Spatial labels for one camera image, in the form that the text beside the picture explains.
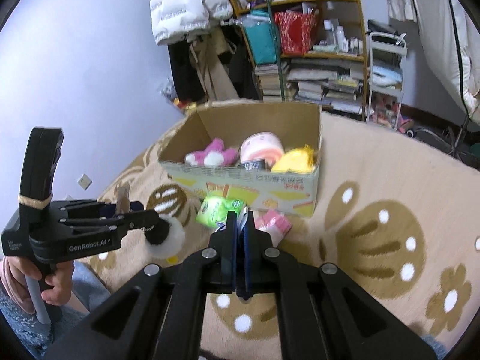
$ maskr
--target hand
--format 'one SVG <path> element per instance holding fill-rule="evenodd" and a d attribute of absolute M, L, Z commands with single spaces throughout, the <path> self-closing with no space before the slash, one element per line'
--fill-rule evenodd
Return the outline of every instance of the hand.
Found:
<path fill-rule="evenodd" d="M 19 283 L 26 285 L 25 276 L 40 280 L 42 273 L 29 259 L 23 257 L 8 257 L 13 277 Z M 53 288 L 42 292 L 42 299 L 54 306 L 63 306 L 68 303 L 71 297 L 72 280 L 74 273 L 74 262 L 61 262 L 57 264 L 54 274 L 45 277 L 45 283 Z"/>

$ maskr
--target dark wooden baseboard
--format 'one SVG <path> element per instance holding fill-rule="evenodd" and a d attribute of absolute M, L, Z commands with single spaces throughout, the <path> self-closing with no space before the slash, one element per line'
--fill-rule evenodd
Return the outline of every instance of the dark wooden baseboard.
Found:
<path fill-rule="evenodd" d="M 430 112 L 423 111 L 422 109 L 411 107 L 410 105 L 402 104 L 402 115 L 412 118 L 415 124 L 425 127 L 435 128 L 436 130 L 443 131 L 447 127 L 451 127 L 455 135 L 458 134 L 460 126 L 443 119 Z M 465 136 L 465 143 L 473 145 L 480 142 L 480 132 L 467 131 Z"/>

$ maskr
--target red gift bag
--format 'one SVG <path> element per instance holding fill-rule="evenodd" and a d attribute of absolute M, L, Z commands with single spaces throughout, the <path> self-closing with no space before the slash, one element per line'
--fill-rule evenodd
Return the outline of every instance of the red gift bag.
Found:
<path fill-rule="evenodd" d="M 276 12 L 275 23 L 280 32 L 284 54 L 305 54 L 314 45 L 318 14 L 316 12 Z"/>

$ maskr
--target white and pink plush toy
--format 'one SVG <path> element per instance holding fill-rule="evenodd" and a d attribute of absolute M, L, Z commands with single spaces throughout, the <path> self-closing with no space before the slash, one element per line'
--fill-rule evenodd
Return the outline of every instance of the white and pink plush toy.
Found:
<path fill-rule="evenodd" d="M 185 156 L 185 163 L 192 167 L 228 167 L 237 159 L 237 151 L 233 148 L 225 150 L 223 141 L 215 138 L 203 151 L 194 151 Z"/>

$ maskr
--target jacket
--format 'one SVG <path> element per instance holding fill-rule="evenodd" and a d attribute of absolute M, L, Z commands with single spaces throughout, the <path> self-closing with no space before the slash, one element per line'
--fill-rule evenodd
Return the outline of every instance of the jacket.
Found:
<path fill-rule="evenodd" d="M 174 44 L 210 32 L 233 8 L 229 0 L 150 0 L 150 12 L 157 44 Z"/>

